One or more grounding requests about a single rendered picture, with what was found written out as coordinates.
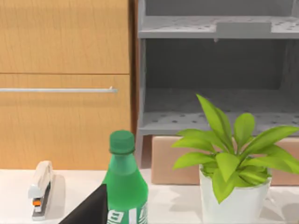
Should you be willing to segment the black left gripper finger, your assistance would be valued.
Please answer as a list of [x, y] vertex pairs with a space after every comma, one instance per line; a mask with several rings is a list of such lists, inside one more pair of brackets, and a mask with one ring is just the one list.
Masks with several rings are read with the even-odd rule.
[[59, 224], [107, 224], [106, 184], [101, 184]]

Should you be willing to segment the green bottle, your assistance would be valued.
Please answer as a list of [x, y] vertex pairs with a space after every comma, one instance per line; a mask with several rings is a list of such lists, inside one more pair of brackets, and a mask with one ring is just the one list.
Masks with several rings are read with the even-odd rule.
[[127, 130], [110, 134], [107, 185], [107, 224], [148, 224], [148, 185], [134, 157], [135, 137]]

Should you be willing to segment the white stapler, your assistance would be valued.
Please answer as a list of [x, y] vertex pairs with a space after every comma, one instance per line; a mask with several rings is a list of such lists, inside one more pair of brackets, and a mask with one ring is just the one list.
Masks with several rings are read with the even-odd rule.
[[46, 207], [53, 180], [53, 166], [51, 161], [38, 163], [28, 189], [28, 198], [32, 199], [34, 206], [33, 221], [43, 221], [46, 216]]

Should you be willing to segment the wooden cupboard drawer front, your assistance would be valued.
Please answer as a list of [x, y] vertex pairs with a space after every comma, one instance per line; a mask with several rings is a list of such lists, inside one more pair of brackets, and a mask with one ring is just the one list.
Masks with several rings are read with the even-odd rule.
[[0, 74], [0, 88], [116, 88], [116, 93], [0, 92], [0, 168], [100, 170], [109, 135], [131, 129], [129, 75]]

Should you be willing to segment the wooden cupboard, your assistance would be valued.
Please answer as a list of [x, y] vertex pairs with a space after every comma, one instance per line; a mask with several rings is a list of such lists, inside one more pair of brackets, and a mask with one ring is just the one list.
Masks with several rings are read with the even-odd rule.
[[0, 168], [107, 168], [132, 129], [135, 1], [0, 0]]

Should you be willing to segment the green plant in white pot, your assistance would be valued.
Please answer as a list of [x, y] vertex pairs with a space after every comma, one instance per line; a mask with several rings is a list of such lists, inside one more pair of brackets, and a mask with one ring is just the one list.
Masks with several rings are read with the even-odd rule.
[[202, 220], [205, 224], [254, 224], [272, 181], [272, 170], [299, 175], [299, 159], [280, 140], [299, 132], [299, 126], [280, 125], [253, 135], [255, 117], [245, 112], [233, 125], [227, 115], [198, 95], [210, 129], [184, 129], [173, 147], [192, 148], [174, 169], [199, 167]]

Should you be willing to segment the wooden cupboard door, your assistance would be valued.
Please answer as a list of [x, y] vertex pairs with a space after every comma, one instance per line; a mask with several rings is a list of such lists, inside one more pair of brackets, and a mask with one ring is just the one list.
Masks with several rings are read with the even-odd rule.
[[0, 0], [0, 72], [129, 70], [128, 0]]

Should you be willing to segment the grey pierced drawer inside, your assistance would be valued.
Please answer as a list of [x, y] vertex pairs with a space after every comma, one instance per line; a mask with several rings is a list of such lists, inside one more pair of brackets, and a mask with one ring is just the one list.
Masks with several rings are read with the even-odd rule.
[[138, 0], [138, 38], [140, 135], [208, 129], [197, 95], [299, 126], [299, 0]]

